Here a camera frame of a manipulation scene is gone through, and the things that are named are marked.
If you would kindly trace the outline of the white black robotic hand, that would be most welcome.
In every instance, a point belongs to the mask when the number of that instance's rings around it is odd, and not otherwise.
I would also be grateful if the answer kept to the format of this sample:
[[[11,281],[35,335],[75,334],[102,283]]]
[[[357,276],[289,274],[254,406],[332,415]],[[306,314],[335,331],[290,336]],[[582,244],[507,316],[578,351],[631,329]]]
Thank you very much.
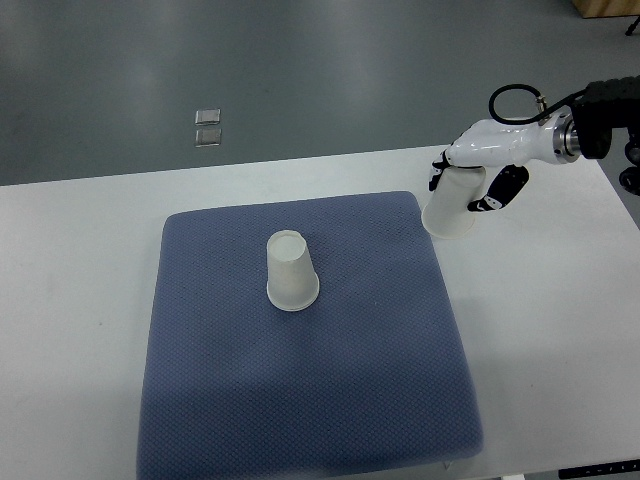
[[[574,159],[559,145],[557,131],[563,119],[553,116],[546,124],[503,125],[484,119],[474,123],[454,140],[432,163],[429,190],[435,191],[445,170],[497,168],[484,196],[471,201],[471,212],[500,210],[513,201],[529,181],[526,164],[532,160],[551,165],[567,164]]]

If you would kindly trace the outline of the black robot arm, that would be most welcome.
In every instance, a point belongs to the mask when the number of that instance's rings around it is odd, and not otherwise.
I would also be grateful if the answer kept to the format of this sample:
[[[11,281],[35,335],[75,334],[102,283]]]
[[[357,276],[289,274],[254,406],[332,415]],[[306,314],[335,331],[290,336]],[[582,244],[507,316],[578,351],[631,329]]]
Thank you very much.
[[[495,102],[499,95],[523,90],[535,97],[538,113],[529,118],[504,118],[498,114]],[[488,101],[491,118],[503,125],[521,126],[544,124],[563,107],[571,111],[573,127],[569,133],[577,139],[581,155],[601,160],[611,148],[612,133],[625,129],[629,140],[624,153],[631,166],[619,174],[623,189],[635,196],[639,194],[639,78],[637,76],[594,81],[585,88],[571,93],[549,105],[542,93],[527,84],[508,84],[495,90]]]

